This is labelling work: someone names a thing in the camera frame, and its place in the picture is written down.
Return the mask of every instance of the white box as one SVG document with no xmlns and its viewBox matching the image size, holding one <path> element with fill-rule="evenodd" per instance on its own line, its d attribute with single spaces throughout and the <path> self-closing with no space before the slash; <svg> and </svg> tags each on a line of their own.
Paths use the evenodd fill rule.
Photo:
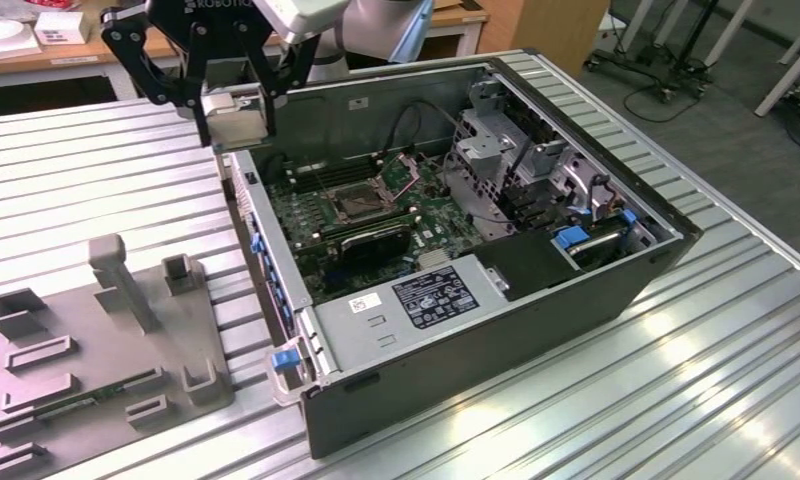
<svg viewBox="0 0 800 480">
<path fill-rule="evenodd" d="M 36 36 L 29 25 L 24 25 L 24 32 L 9 41 L 0 42 L 0 60 L 41 53 Z"/>
<path fill-rule="evenodd" d="M 86 42 L 92 22 L 82 12 L 41 12 L 36 36 L 42 45 L 76 45 Z"/>
<path fill-rule="evenodd" d="M 613 53 L 616 49 L 617 39 L 625 34 L 625 24 L 613 18 L 609 13 L 604 14 L 601 23 L 599 24 L 599 33 L 596 33 L 596 40 L 593 42 L 593 50 L 603 50 L 608 53 Z"/>
</svg>

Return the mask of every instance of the circuit board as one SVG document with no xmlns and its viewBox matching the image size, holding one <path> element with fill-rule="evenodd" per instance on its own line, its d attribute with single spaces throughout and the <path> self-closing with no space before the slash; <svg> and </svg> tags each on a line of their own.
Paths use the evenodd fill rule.
<svg viewBox="0 0 800 480">
<path fill-rule="evenodd" d="M 456 258 L 484 241 L 444 189 L 440 168 L 423 157 L 411 165 L 409 158 L 389 157 L 375 177 L 316 191 L 269 187 L 316 303 L 412 274 L 424 253 L 443 250 Z M 380 236 L 385 240 L 373 242 Z"/>
</svg>

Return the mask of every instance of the blue latch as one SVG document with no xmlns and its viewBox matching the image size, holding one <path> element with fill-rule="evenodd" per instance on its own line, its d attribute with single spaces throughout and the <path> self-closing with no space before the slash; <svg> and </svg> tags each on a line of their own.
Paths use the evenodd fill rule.
<svg viewBox="0 0 800 480">
<path fill-rule="evenodd" d="M 299 358 L 299 352 L 295 348 L 272 354 L 272 368 L 276 372 L 296 368 L 301 362 L 303 360 Z"/>
<path fill-rule="evenodd" d="M 252 253 L 261 253 L 264 251 L 264 240 L 261 239 L 261 234 L 256 233 L 252 236 Z"/>
<path fill-rule="evenodd" d="M 628 209 L 623 210 L 623 218 L 628 222 L 628 225 L 633 225 L 637 221 L 637 215 Z"/>
<path fill-rule="evenodd" d="M 589 235 L 587 235 L 587 232 L 579 226 L 564 228 L 557 232 L 557 236 L 555 237 L 557 245 L 560 245 L 564 250 L 587 240 L 589 240 Z"/>
</svg>

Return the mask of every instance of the aluminum extrusion table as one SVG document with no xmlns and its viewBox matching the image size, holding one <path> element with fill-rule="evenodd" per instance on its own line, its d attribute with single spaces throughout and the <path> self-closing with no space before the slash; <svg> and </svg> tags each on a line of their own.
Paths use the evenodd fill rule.
<svg viewBox="0 0 800 480">
<path fill-rule="evenodd" d="M 192 124 L 142 101 L 0 118 L 0 291 L 90 282 L 81 242 L 105 232 L 132 268 L 189 253 L 237 389 L 230 407 L 53 478 L 800 477 L 800 256 L 544 59 L 503 59 L 705 236 L 619 319 L 319 461 L 299 409 L 270 398 L 269 337 Z"/>
</svg>

